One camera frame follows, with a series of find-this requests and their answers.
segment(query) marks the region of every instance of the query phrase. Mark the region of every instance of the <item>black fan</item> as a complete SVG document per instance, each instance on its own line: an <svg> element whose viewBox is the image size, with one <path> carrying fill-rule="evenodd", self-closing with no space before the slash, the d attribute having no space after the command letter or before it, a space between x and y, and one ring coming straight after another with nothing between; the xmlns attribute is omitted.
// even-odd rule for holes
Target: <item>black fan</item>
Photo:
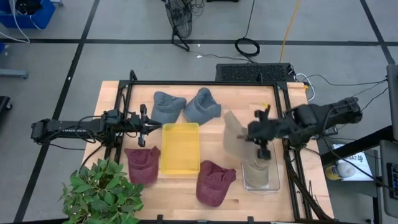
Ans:
<svg viewBox="0 0 398 224"><path fill-rule="evenodd" d="M188 0L165 0L165 6L167 17L173 28L172 43L189 51L189 46L183 40L192 33L192 13L187 1ZM181 40L185 47L174 42L175 35Z"/></svg>

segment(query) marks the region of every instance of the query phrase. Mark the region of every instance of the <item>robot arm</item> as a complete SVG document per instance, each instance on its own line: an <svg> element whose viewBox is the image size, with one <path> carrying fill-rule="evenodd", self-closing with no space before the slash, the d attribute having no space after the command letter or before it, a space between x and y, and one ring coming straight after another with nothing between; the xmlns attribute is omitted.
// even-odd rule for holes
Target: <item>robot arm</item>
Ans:
<svg viewBox="0 0 398 224"><path fill-rule="evenodd" d="M274 138L288 138L290 146L303 147L312 136L322 134L336 124L358 123L362 120L357 98L345 98L337 103L318 106L300 105L284 113L280 119L268 119L269 109L255 111L258 121L248 125L247 141L260 145L258 157L270 159L267 142Z"/></svg>
<svg viewBox="0 0 398 224"><path fill-rule="evenodd" d="M30 138L38 144L48 144L56 138L94 139L110 146L115 134L139 133L138 145L144 147L145 135L161 128L162 124L148 118L145 105L140 106L140 113L141 116L131 113L131 117L125 120L119 110L105 111L100 118L91 121L44 119L32 124Z"/></svg>

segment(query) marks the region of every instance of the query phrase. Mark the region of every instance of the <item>gray floor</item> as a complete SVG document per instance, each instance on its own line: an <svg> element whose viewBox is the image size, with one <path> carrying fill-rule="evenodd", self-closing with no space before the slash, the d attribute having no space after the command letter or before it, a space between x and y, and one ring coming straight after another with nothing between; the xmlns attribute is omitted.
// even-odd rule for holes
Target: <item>gray floor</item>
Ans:
<svg viewBox="0 0 398 224"><path fill-rule="evenodd" d="M32 39L80 39L94 0L64 0L47 29L28 30ZM367 0L385 41L398 41L398 14L395 0ZM295 1L257 0L249 38L282 40ZM193 18L189 39L234 40L244 35L251 1L213 2L202 16ZM21 37L17 30L1 32ZM160 0L100 0L88 39L157 40L169 39L171 28ZM302 0L289 40L370 41L376 35L358 0ZM12 222L21 202L40 147L30 140L30 124L51 118L78 44L9 44L0 56L1 68L25 69L27 80L0 78L0 95L12 98L14 108L0 129L0 223ZM195 44L192 50L204 54L239 57L233 45ZM398 47L388 47L398 60ZM277 62L279 45L262 45L257 62ZM380 46L288 45L284 62L297 73L320 74L332 83L359 83L382 80L387 61ZM76 120L94 112L103 80L127 79L134 69L143 80L214 80L217 63L240 63L219 58L198 58L170 44L85 44L68 91L60 119ZM330 86L321 78L311 79L314 103L325 104L354 95L367 86ZM385 89L377 86L359 96L364 106ZM341 138L360 138L391 123L389 99L384 94L364 110L357 125L347 125ZM82 141L57 140L66 147L84 147ZM58 202L61 182L77 169L83 153L50 147L24 220L62 218ZM329 188L335 217L364 223L373 217L370 197L346 189ZM389 219L385 223L396 222Z"/></svg>

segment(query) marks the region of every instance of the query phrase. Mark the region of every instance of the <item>black floor stripe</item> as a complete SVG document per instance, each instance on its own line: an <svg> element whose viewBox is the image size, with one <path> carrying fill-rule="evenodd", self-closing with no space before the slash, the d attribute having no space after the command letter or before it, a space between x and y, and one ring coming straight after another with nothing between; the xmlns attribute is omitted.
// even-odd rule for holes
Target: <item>black floor stripe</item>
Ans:
<svg viewBox="0 0 398 224"><path fill-rule="evenodd" d="M376 35L377 40L379 41L379 43L381 43L381 49L383 51L383 54L384 54L388 64L395 64L395 61L392 58L391 53L388 50L388 47L384 44L385 42L384 42L383 36L381 35L380 30L379 30L379 28L378 28L378 26L376 24L376 21L374 20L374 18L372 16L372 13L371 13L371 11L369 9L368 4L366 3L365 0L360 0L360 1L361 1L363 9L365 11L365 14L368 17L368 20L369 20L369 22L371 24L373 32Z"/></svg>
<svg viewBox="0 0 398 224"><path fill-rule="evenodd" d="M72 60L72 64L70 65L68 75L65 79L65 83L63 84L60 98L58 99L58 103L57 103L57 106L55 107L55 111L52 116L52 119L59 119L59 116L60 116L60 113L62 110L62 106L65 102L65 98L67 97L70 83L72 81L73 75L74 75L76 67L78 65L81 51L83 50L83 46L85 44L85 40L86 40L88 32L90 30L91 23L93 22L93 18L94 18L94 15L97 10L99 2L100 2L100 0L95 0L93 3L93 7L91 8L90 15L88 16L85 29L83 31L83 34L81 35L79 45L76 49L75 56ZM49 150L48 146L42 146L40 149L39 156L37 157L35 166L33 168L32 174L30 175L24 195L22 196L22 200L19 204L18 211L14 218L14 222L22 222L25 217L27 207L29 206L30 199L32 198L32 194L35 189L36 182L37 182L37 179L39 178L39 174L42 169L42 166L43 166L43 163L44 163L44 160L45 160L48 150Z"/></svg>
<svg viewBox="0 0 398 224"><path fill-rule="evenodd" d="M79 44L80 39L29 39L31 44ZM3 43L20 43L11 39L0 39Z"/></svg>
<svg viewBox="0 0 398 224"><path fill-rule="evenodd" d="M11 39L0 39L4 43L18 43ZM79 44L80 39L31 39L33 44ZM235 40L191 40L187 39L188 44L235 44ZM260 45L282 45L283 40L257 40ZM85 44L172 44L169 39L162 40L122 40L122 39L86 39ZM286 45L301 46L398 46L398 42L379 42L379 41L326 41L326 40L287 40Z"/></svg>

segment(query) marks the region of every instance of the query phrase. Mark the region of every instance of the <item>beige cloth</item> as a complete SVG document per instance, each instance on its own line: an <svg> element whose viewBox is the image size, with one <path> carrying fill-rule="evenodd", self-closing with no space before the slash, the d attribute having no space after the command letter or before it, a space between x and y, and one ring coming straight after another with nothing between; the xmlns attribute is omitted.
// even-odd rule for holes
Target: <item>beige cloth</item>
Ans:
<svg viewBox="0 0 398 224"><path fill-rule="evenodd" d="M248 130L242 127L232 111L225 114L224 121L224 148L228 153L242 159L246 182L256 187L267 185L270 162L257 157L259 146L238 138L238 136L246 136Z"/></svg>

